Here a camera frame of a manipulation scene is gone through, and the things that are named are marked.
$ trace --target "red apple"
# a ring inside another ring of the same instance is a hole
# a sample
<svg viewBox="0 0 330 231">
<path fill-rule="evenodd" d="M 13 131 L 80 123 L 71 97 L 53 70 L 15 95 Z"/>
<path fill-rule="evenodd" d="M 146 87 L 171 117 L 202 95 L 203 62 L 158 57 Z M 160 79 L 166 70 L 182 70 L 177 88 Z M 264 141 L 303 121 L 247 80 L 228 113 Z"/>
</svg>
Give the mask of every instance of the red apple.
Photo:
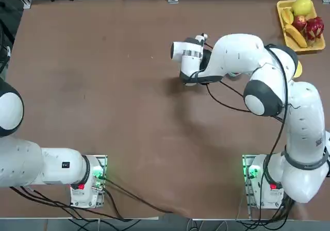
<svg viewBox="0 0 330 231">
<path fill-rule="evenodd" d="M 307 20 L 303 15 L 298 15 L 294 17 L 292 26 L 297 28 L 298 31 L 304 30 L 306 25 L 307 25 Z"/>
</svg>

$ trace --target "robotic arm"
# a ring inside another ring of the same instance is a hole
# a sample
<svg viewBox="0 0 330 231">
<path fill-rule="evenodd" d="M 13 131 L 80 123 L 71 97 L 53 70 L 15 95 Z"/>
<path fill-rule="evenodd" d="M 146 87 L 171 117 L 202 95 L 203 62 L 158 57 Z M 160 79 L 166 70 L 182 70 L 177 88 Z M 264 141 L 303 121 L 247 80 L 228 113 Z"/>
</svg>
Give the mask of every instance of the robotic arm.
<svg viewBox="0 0 330 231">
<path fill-rule="evenodd" d="M 24 105 L 20 94 L 0 78 L 0 187 L 69 184 L 71 205 L 103 205 L 106 156 L 81 155 L 70 148 L 44 148 L 16 139 Z"/>
<path fill-rule="evenodd" d="M 247 108 L 258 116 L 281 115 L 285 107 L 285 83 L 280 65 L 265 49 L 260 38 L 247 34 L 221 37 L 211 51 L 204 48 L 207 35 L 174 42 L 171 58 L 181 63 L 180 78 L 184 84 L 208 84 L 221 81 L 228 73 L 251 76 L 243 99 Z M 329 137 L 326 138 L 322 102 L 316 88 L 307 82 L 292 80 L 298 66 L 296 53 L 286 46 L 270 50 L 282 63 L 288 85 L 286 117 L 287 145 L 282 153 L 270 158 L 255 157 L 250 169 L 255 202 L 262 208 L 277 208 L 284 191 L 295 201 L 309 202 L 321 187 L 329 166 Z"/>
</svg>

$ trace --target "brown table surface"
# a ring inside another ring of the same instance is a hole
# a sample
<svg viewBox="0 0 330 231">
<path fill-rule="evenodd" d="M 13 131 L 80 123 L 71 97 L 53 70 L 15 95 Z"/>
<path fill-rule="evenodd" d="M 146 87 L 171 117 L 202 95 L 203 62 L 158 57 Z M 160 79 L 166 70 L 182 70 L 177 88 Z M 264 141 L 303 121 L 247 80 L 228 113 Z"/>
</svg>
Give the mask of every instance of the brown table surface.
<svg viewBox="0 0 330 231">
<path fill-rule="evenodd" d="M 202 32 L 209 34 L 210 44 L 238 32 L 257 35 L 265 44 L 283 44 L 277 1 L 34 2 L 24 11 L 7 78 L 25 102 L 16 136 L 40 146 L 107 154 L 109 177 L 163 209 L 191 218 L 234 219 L 244 183 L 241 156 L 268 153 L 280 124 L 226 109 L 203 86 L 182 86 L 170 46 Z M 314 4 L 327 28 L 329 6 L 321 0 Z M 327 30 L 324 36 L 330 41 Z M 328 48 L 299 59 L 299 80 L 320 91 L 329 128 Z M 247 80 L 225 81 L 243 91 Z M 244 108 L 223 85 L 210 89 L 225 103 Z M 284 144 L 285 135 L 277 151 Z M 67 186 L 38 189 L 68 201 Z M 327 179 L 310 203 L 296 205 L 292 218 L 329 220 L 324 211 L 329 190 Z M 160 215 L 115 190 L 113 195 L 126 217 Z M 1 217 L 68 216 L 9 189 L 1 189 L 1 196 L 6 206 L 0 208 Z M 109 202 L 97 211 L 114 215 Z M 244 200 L 239 218 L 247 217 Z"/>
</svg>

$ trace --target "cable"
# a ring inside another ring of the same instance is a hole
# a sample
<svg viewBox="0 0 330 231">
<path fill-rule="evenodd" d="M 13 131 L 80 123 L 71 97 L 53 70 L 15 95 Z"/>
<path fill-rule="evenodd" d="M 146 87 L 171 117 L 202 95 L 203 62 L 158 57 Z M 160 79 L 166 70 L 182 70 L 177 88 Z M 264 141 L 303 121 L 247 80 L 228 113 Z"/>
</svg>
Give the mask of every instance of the cable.
<svg viewBox="0 0 330 231">
<path fill-rule="evenodd" d="M 116 204 L 115 204 L 115 202 L 114 202 L 114 199 L 113 199 L 111 193 L 110 193 L 107 189 L 105 189 L 105 188 L 104 188 L 103 190 L 104 190 L 105 193 L 110 197 L 110 200 L 111 200 L 111 202 L 112 202 L 112 205 L 113 205 L 113 208 L 114 208 L 114 211 L 115 211 L 117 217 L 118 217 L 119 219 L 121 219 L 122 221 L 126 221 L 126 220 L 122 217 L 122 215 L 119 213 L 119 211 L 118 211 L 118 209 L 117 209 L 117 206 L 116 206 Z"/>
<path fill-rule="evenodd" d="M 220 223 L 219 224 L 219 226 L 217 227 L 217 229 L 216 230 L 214 230 L 214 231 L 218 231 L 218 229 L 222 226 L 222 224 L 226 224 L 226 231 L 228 231 L 228 224 L 227 224 L 227 222 L 226 221 L 223 221 L 222 223 Z"/>
<path fill-rule="evenodd" d="M 133 197 L 134 199 L 139 200 L 140 202 L 142 202 L 142 203 L 148 205 L 149 207 L 152 207 L 153 209 L 155 209 L 155 210 L 157 210 L 157 211 L 160 211 L 160 212 L 163 212 L 163 213 L 173 213 L 173 212 L 171 212 L 171 211 L 163 210 L 163 209 L 161 209 L 161 208 L 158 208 L 158 207 L 156 207 L 156 206 L 154 206 L 154 205 L 148 203 L 146 200 L 144 200 L 144 199 L 142 199 L 142 198 L 140 198 L 140 197 L 134 195 L 133 193 L 131 193 L 131 192 L 125 190 L 123 187 L 117 185 L 115 182 L 113 182 L 113 181 L 107 179 L 106 177 L 102 177 L 102 176 L 100 176 L 100 177 L 98 177 L 98 178 L 99 178 L 99 179 L 103 179 L 103 180 L 105 180 L 105 181 L 107 181 L 107 182 L 113 184 L 114 186 L 116 186 L 116 187 L 119 188 L 120 190 L 124 191 L 125 193 L 127 193 L 128 195 L 130 195 L 131 197 Z"/>
<path fill-rule="evenodd" d="M 212 93 L 210 92 L 210 89 L 208 88 L 208 85 L 206 85 L 206 89 L 207 89 L 207 92 L 209 93 L 209 95 L 212 97 L 212 99 L 214 99 L 214 100 L 215 100 L 216 102 L 218 102 L 220 105 L 223 105 L 223 106 L 225 106 L 225 107 L 227 107 L 227 108 L 229 108 L 229 109 L 231 109 L 231 110 L 235 110 L 235 111 L 251 112 L 251 111 L 249 111 L 249 110 L 239 109 L 239 108 L 232 107 L 232 106 L 229 106 L 229 105 L 227 105 L 227 104 L 225 104 L 225 103 L 220 102 L 219 100 L 217 100 L 217 99 L 212 95 Z"/>
<path fill-rule="evenodd" d="M 135 226 L 136 224 L 138 224 L 140 221 L 141 221 L 141 220 L 136 221 L 135 223 L 133 223 L 132 225 L 130 225 L 130 226 L 128 226 L 128 227 L 122 229 L 121 231 L 126 231 L 126 230 L 130 229 L 131 227 L 133 227 L 133 226 Z"/>
<path fill-rule="evenodd" d="M 16 193 L 19 193 L 20 195 L 23 196 L 23 193 L 21 193 L 20 191 L 18 191 L 16 188 L 13 188 L 13 187 L 10 187 L 10 188 L 13 189 Z M 61 203 L 61 202 L 59 202 L 59 201 L 53 201 L 53 200 L 47 198 L 45 195 L 43 195 L 42 193 L 40 193 L 40 192 L 38 192 L 38 191 L 36 191 L 36 190 L 34 190 L 34 192 L 37 193 L 37 194 L 39 194 L 39 195 L 41 195 L 42 197 L 38 197 L 38 196 L 35 196 L 35 195 L 29 193 L 24 187 L 21 187 L 21 189 L 22 189 L 25 193 L 27 193 L 28 195 L 30 195 L 30 196 L 32 196 L 33 198 L 35 198 L 35 199 L 31 199 L 30 197 L 25 196 L 25 198 L 27 198 L 27 199 L 29 199 L 29 200 L 32 200 L 32 201 L 37 202 L 37 203 L 42 203 L 42 204 L 46 204 L 46 203 L 45 203 L 45 202 L 42 202 L 42 201 L 37 201 L 36 199 L 41 199 L 41 200 L 44 200 L 44 201 L 47 201 L 47 202 L 52 202 L 52 203 L 55 204 L 54 207 L 59 207 L 59 208 L 61 208 L 61 209 L 64 210 L 66 213 L 68 213 L 72 218 L 74 218 L 74 219 L 76 219 L 76 220 L 84 220 L 84 221 L 86 221 L 86 222 L 88 222 L 88 223 L 90 223 L 90 222 L 94 222 L 94 221 L 95 221 L 95 220 L 87 220 L 87 219 L 83 218 L 81 215 L 79 215 L 79 213 L 78 213 L 76 210 L 73 209 L 74 207 L 72 207 L 72 206 L 68 206 L 68 205 L 66 205 L 66 204 L 64 204 L 64 203 Z M 69 209 L 73 209 L 73 211 L 75 211 L 75 212 L 80 216 L 81 219 L 76 218 L 76 217 L 75 217 L 74 215 L 72 215 L 69 211 L 67 211 L 67 210 L 65 209 L 65 207 L 66 207 L 66 208 L 69 208 Z M 101 222 L 106 223 L 107 225 L 109 225 L 109 226 L 111 226 L 113 229 L 115 229 L 116 231 L 120 231 L 118 228 L 116 228 L 113 224 L 111 224 L 111 223 L 109 223 L 109 222 L 106 222 L 106 221 L 104 221 L 104 220 L 101 220 Z M 84 229 L 84 230 L 88 231 L 88 230 L 87 230 L 86 228 L 84 228 L 83 226 L 80 226 L 80 225 L 77 224 L 77 223 L 75 223 L 75 224 L 76 224 L 77 226 L 79 226 L 80 229 Z"/>
<path fill-rule="evenodd" d="M 204 42 L 204 44 L 208 47 L 210 47 L 211 49 L 213 49 L 213 46 L 209 45 L 208 43 Z"/>
<path fill-rule="evenodd" d="M 79 230 L 83 229 L 83 230 L 86 230 L 86 231 L 89 231 L 88 229 L 86 229 L 84 226 L 81 226 L 80 224 L 68 219 L 69 222 L 72 222 L 74 225 L 78 226 L 79 227 Z"/>
<path fill-rule="evenodd" d="M 77 231 L 82 230 L 84 227 L 86 227 L 87 225 L 91 224 L 92 222 L 97 222 L 98 220 L 93 220 L 91 222 L 85 223 L 82 227 L 80 227 Z"/>
<path fill-rule="evenodd" d="M 25 194 L 21 193 L 19 190 L 17 190 L 16 188 L 14 187 L 10 187 L 11 190 L 15 191 L 18 195 L 24 197 L 25 199 L 28 199 L 28 200 L 31 200 L 33 202 L 36 202 L 36 203 L 40 203 L 40 204 L 43 204 L 43 205 L 48 205 L 48 206 L 52 206 L 52 207 L 57 207 L 57 208 L 60 208 L 59 206 L 56 206 L 54 204 L 50 204 L 50 203 L 45 203 L 43 201 L 40 201 L 40 200 L 37 200 L 37 199 L 33 199 L 31 197 L 28 197 L 26 196 Z M 116 217 L 113 217 L 113 216 L 110 216 L 108 214 L 105 214 L 105 213 L 100 213 L 100 212 L 97 212 L 97 211 L 93 211 L 93 210 L 90 210 L 90 209 L 85 209 L 85 208 L 79 208 L 79 207 L 75 207 L 75 206 L 70 206 L 70 205 L 66 205 L 64 203 L 61 203 L 59 201 L 55 201 L 56 203 L 60 203 L 61 205 L 63 205 L 64 208 L 69 208 L 69 209 L 79 209 L 79 210 L 82 210 L 82 211 L 85 211 L 85 212 L 89 212 L 89 213 L 93 213 L 93 214 L 96 214 L 96 215 L 100 215 L 100 216 L 104 216 L 104 217 L 108 217 L 108 218 L 113 218 L 113 219 L 116 219 L 116 220 L 119 220 L 121 221 L 119 218 L 116 218 Z"/>
</svg>

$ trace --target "robot end effector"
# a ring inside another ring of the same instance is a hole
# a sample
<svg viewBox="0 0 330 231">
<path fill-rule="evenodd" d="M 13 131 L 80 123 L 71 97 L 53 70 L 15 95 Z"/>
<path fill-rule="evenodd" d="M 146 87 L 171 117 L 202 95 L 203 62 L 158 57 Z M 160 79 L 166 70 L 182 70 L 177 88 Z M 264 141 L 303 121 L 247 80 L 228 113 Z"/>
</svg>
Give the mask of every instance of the robot end effector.
<svg viewBox="0 0 330 231">
<path fill-rule="evenodd" d="M 174 42 L 171 58 L 181 63 L 180 78 L 185 84 L 208 84 L 221 81 L 228 73 L 251 75 L 244 90 L 247 108 L 258 116 L 276 116 L 285 101 L 281 68 L 254 35 L 231 34 L 221 37 L 211 51 L 204 48 L 207 35 Z M 286 46 L 270 48 L 284 65 L 287 81 L 298 66 L 296 53 Z"/>
</svg>

